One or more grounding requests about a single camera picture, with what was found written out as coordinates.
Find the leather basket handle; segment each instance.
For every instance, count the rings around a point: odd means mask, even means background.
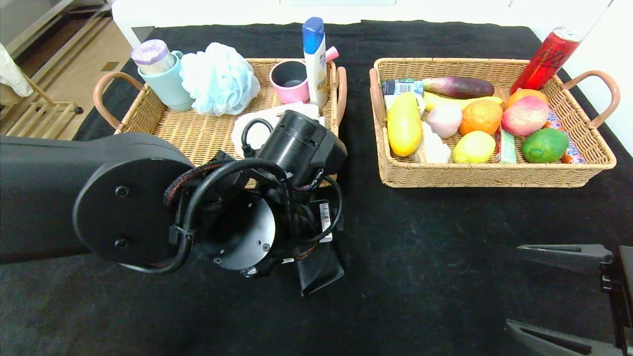
[[[591,124],[594,127],[599,127],[603,122],[605,122],[606,118],[613,113],[615,108],[618,107],[618,104],[620,104],[620,88],[618,87],[618,84],[615,83],[615,80],[611,78],[611,75],[608,75],[600,70],[590,70],[563,84],[563,88],[569,90],[578,85],[578,83],[580,83],[583,79],[592,76],[602,79],[611,91],[611,103],[609,106],[607,106],[606,110],[602,114],[591,120]]]
[[[97,108],[97,111],[101,114],[101,116],[103,116],[103,118],[106,119],[110,126],[114,127],[115,130],[121,130],[123,128],[121,121],[112,116],[108,109],[106,109],[103,105],[103,92],[106,90],[108,84],[110,84],[110,82],[112,82],[115,78],[125,79],[125,81],[132,84],[139,91],[143,90],[143,84],[132,78],[129,74],[123,72],[110,72],[99,79],[99,82],[97,82],[97,85],[94,87],[94,91],[92,92],[94,107]]]
[[[337,113],[337,125],[341,124],[343,115],[345,115],[345,107],[348,105],[348,73],[344,67],[339,67],[336,70],[336,80],[339,85],[339,101],[336,108]]]
[[[376,124],[378,124],[378,127],[383,127],[385,122],[385,103],[382,100],[382,90],[380,89],[380,82],[378,82],[378,71],[376,71],[376,68],[369,69],[369,83]]]

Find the blue bottle cap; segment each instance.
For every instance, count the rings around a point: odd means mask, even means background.
[[[309,18],[301,27],[303,33],[303,51],[308,54],[314,54],[325,36],[325,28],[323,19],[320,17]]]

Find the shampoo bottle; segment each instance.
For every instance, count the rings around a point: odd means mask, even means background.
[[[319,17],[309,18],[303,24],[302,32],[310,103],[322,107],[327,101],[328,89],[323,20]]]

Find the wicker basket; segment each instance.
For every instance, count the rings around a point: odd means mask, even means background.
[[[261,91],[250,105],[240,114],[260,111],[279,106],[268,74],[272,67],[283,58],[250,58],[247,61],[253,66],[255,76],[260,82]],[[138,90],[130,110],[121,122],[103,106],[103,91],[114,78],[123,78]],[[347,103],[347,77],[345,68],[338,70],[333,63],[328,67],[330,99],[320,109],[325,116],[325,124],[338,136],[339,125]],[[237,156],[231,140],[234,122],[239,115],[222,115],[214,117],[198,114],[195,110],[185,112],[169,109],[147,85],[142,85],[131,76],[121,72],[106,74],[94,88],[94,105],[97,111],[116,129],[121,132],[145,132],[156,135],[176,146],[194,165],[202,165],[210,161],[219,149],[232,156]]]
[[[600,136],[597,126],[617,107],[618,87],[604,72],[583,73],[570,82],[554,76],[541,90],[549,98],[550,107],[565,126],[587,163],[527,163],[521,153],[523,137],[515,139],[517,164],[489,163],[414,163],[408,157],[391,152],[385,125],[385,109],[380,89],[381,80],[400,78],[423,79],[447,75],[485,79],[494,84],[495,95],[507,100],[510,87],[529,61],[471,58],[382,58],[370,70],[373,117],[378,149],[380,179],[394,188],[419,187],[581,187],[602,170],[615,166],[615,156]],[[569,89],[582,79],[596,75],[604,80],[612,94],[607,110],[590,121]],[[459,132],[444,143],[451,150],[461,139]]]

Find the purple lid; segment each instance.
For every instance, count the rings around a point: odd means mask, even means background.
[[[169,49],[164,41],[151,39],[136,47],[130,57],[138,65],[150,65],[162,60],[169,54]]]

